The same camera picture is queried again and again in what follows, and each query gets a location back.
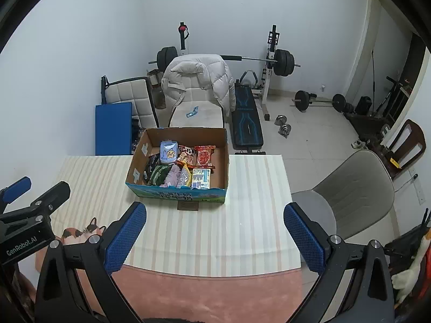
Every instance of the cardboard box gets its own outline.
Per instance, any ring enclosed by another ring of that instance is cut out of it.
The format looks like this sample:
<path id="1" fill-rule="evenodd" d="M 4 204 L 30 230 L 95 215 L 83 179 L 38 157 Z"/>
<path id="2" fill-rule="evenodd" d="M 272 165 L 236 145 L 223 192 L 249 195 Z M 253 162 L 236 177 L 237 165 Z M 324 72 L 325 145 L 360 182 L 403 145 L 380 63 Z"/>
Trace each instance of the cardboard box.
<path id="1" fill-rule="evenodd" d="M 163 188 L 146 185 L 143 180 L 144 170 L 150 155 L 160 152 L 161 141 L 177 141 L 180 145 L 215 145 L 211 157 L 215 169 L 211 173 L 210 189 L 190 187 Z M 146 129 L 139 141 L 126 178 L 126 185 L 138 196 L 146 198 L 175 199 L 197 202 L 225 201 L 228 189 L 229 149 L 226 129 L 203 127 L 168 127 L 164 129 Z"/>

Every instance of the black weight bench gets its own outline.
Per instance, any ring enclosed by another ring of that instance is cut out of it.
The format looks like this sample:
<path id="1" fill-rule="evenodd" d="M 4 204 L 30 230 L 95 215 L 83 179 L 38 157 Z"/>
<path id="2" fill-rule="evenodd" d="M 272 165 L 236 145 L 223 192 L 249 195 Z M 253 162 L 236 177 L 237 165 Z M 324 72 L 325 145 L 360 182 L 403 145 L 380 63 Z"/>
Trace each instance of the black weight bench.
<path id="1" fill-rule="evenodd" d="M 253 153 L 253 149 L 261 149 L 263 146 L 262 127 L 253 93 L 249 85 L 235 83 L 236 109 L 232 112 L 232 145 L 236 150 Z"/>

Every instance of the brown wooden chair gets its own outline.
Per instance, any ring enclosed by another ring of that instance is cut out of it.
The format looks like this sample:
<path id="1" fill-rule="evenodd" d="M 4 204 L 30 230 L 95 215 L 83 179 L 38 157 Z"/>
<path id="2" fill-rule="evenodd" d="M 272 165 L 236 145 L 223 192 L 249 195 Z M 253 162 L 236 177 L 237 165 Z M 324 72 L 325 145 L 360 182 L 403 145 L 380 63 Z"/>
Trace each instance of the brown wooden chair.
<path id="1" fill-rule="evenodd" d="M 406 140 L 398 147 L 396 151 L 393 152 L 393 148 L 397 145 L 398 140 L 401 138 L 404 131 L 410 127 L 410 134 L 406 138 Z M 394 164 L 390 162 L 391 158 L 396 162 L 400 162 L 403 158 L 405 158 L 417 145 L 420 145 L 420 151 L 415 154 L 412 158 L 409 159 L 403 166 L 397 168 Z M 378 155 L 378 157 L 382 160 L 383 165 L 387 169 L 389 175 L 394 180 L 400 173 L 404 170 L 408 169 L 412 164 L 422 155 L 426 149 L 427 145 L 425 143 L 424 133 L 419 125 L 417 125 L 414 121 L 407 119 L 401 130 L 398 132 L 398 135 L 395 137 L 395 140 L 391 143 L 389 148 L 383 147 L 382 145 L 370 147 L 374 153 Z"/>

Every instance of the plush duck toy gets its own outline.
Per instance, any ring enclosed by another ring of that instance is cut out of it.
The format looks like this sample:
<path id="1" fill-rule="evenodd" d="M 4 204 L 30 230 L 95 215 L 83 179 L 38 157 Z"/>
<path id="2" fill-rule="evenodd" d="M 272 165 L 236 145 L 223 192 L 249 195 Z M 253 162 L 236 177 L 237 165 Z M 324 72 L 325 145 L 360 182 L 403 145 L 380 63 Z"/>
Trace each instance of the plush duck toy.
<path id="1" fill-rule="evenodd" d="M 395 308 L 401 305 L 404 299 L 413 290 L 413 287 L 415 286 L 419 277 L 422 258 L 425 256 L 425 253 L 427 252 L 430 243 L 431 230 L 429 230 L 428 233 L 422 237 L 421 245 L 419 246 L 418 252 L 410 268 L 392 276 L 392 286 L 394 287 L 394 289 L 399 290 L 397 295 L 397 304 L 395 305 Z"/>

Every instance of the striped tablecloth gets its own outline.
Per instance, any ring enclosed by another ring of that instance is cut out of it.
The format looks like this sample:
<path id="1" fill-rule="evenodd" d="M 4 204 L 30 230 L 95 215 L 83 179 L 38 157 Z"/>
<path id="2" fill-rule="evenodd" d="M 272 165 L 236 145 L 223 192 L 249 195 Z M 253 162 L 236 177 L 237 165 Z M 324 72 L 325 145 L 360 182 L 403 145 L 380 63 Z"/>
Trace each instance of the striped tablecloth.
<path id="1" fill-rule="evenodd" d="M 208 277 L 249 276 L 300 268 L 299 251 L 283 222 L 292 201 L 281 155 L 231 155 L 224 204 L 200 203 L 179 211 L 177 202 L 139 198 L 125 184 L 131 156 L 69 157 L 55 181 L 70 199 L 52 215 L 61 236 L 119 219 L 133 201 L 147 208 L 147 223 L 126 264 L 151 271 Z"/>

